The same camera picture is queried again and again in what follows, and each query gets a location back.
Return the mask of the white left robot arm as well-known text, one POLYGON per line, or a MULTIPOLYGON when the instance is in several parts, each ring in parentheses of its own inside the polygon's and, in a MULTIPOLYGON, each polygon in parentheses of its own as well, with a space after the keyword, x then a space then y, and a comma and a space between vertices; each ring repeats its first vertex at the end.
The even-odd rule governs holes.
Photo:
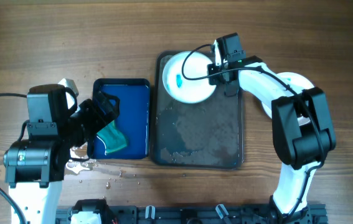
POLYGON ((120 99, 98 91, 82 103, 67 104, 71 88, 59 84, 32 87, 27 94, 29 119, 3 161, 9 195, 16 202, 13 223, 55 223, 65 165, 72 147, 95 139, 120 114, 120 99))

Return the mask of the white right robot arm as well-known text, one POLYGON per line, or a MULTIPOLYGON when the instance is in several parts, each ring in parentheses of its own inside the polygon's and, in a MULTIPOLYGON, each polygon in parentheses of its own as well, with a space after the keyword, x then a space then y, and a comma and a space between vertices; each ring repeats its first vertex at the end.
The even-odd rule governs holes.
POLYGON ((282 162, 271 203, 278 223, 303 218, 313 175, 336 146, 325 93, 316 86, 295 85, 257 56, 247 57, 236 33, 216 39, 211 51, 215 62, 208 66, 210 84, 238 81, 271 109, 273 145, 282 162))

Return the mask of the green scrubbing sponge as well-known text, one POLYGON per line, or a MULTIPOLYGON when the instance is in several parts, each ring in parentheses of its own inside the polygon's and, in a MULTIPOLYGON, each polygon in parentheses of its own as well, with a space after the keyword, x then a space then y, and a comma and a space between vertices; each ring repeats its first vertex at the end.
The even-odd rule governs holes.
POLYGON ((104 144, 105 155, 118 152, 128 146, 128 139, 117 128, 115 121, 105 126, 96 136, 104 144))

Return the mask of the pinkish white plate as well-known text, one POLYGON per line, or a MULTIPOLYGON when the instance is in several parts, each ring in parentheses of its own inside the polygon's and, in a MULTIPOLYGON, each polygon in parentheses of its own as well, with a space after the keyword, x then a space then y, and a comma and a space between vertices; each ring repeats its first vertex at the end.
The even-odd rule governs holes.
MULTIPOLYGON (((298 73, 282 72, 282 73, 278 73, 277 75, 279 75, 282 79, 284 79, 285 82, 290 82, 292 85, 300 87, 301 90, 302 89, 310 89, 310 88, 314 87, 314 85, 312 84, 311 81, 309 81, 306 77, 304 77, 298 73)), ((271 119, 271 109, 269 107, 267 107, 267 105, 264 103, 261 103, 261 105, 262 105, 264 112, 271 119)), ((310 123, 310 120, 309 120, 309 118, 299 116, 298 123, 300 126, 302 126, 304 124, 310 123)))

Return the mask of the white plate top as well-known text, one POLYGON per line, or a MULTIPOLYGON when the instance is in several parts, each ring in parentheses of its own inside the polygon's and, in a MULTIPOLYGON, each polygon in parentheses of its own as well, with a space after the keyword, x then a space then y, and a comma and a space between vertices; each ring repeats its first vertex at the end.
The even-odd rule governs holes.
MULTIPOLYGON (((209 79, 187 80, 182 76, 182 64, 190 51, 172 56, 162 71, 162 83, 167 93, 182 103, 200 103, 209 98, 216 89, 209 84, 209 79)), ((212 64, 209 57, 194 52, 184 65, 184 74, 188 78, 207 76, 207 66, 212 64)))

